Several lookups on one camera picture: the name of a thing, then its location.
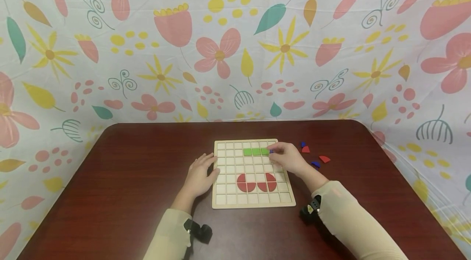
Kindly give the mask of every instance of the floral backdrop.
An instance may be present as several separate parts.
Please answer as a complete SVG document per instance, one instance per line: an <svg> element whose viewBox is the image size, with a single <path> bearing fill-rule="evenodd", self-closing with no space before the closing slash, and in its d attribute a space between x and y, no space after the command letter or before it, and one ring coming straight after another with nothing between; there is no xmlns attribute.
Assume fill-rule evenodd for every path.
<svg viewBox="0 0 471 260"><path fill-rule="evenodd" d="M106 127L356 119L471 259L471 0L0 0L0 260Z"/></svg>

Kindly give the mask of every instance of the grid board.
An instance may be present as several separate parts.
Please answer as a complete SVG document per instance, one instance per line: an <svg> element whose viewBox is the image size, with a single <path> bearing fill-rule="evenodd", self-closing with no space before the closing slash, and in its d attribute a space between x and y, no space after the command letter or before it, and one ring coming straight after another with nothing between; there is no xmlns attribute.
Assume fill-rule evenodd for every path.
<svg viewBox="0 0 471 260"><path fill-rule="evenodd" d="M214 168L221 170L213 184L213 208L295 206L288 173L270 161L266 149L277 139L216 140Z"/></svg>

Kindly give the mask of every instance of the green block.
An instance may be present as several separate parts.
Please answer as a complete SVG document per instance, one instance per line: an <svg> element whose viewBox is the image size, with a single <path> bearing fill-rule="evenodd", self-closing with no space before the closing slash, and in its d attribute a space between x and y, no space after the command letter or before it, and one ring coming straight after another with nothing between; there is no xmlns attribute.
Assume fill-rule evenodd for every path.
<svg viewBox="0 0 471 260"><path fill-rule="evenodd" d="M254 156L260 156L261 155L260 149L259 148L253 148L252 149L252 154Z"/></svg>

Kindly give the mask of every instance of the red piece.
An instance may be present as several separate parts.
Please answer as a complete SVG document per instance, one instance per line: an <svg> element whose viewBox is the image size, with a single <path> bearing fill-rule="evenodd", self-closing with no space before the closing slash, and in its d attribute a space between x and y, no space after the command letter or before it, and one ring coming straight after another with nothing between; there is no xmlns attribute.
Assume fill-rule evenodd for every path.
<svg viewBox="0 0 471 260"><path fill-rule="evenodd" d="M330 161L330 158L329 158L329 157L326 157L326 156L319 156L319 158L320 158L321 161L324 162L324 163L327 163L328 161Z"/></svg>

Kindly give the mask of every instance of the blue piece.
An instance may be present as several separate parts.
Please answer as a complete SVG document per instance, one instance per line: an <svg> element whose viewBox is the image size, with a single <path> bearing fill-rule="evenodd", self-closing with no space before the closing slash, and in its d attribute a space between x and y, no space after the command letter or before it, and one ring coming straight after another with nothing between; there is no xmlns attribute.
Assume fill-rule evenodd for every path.
<svg viewBox="0 0 471 260"><path fill-rule="evenodd" d="M321 168L321 164L318 161L311 162L311 165Z"/></svg>

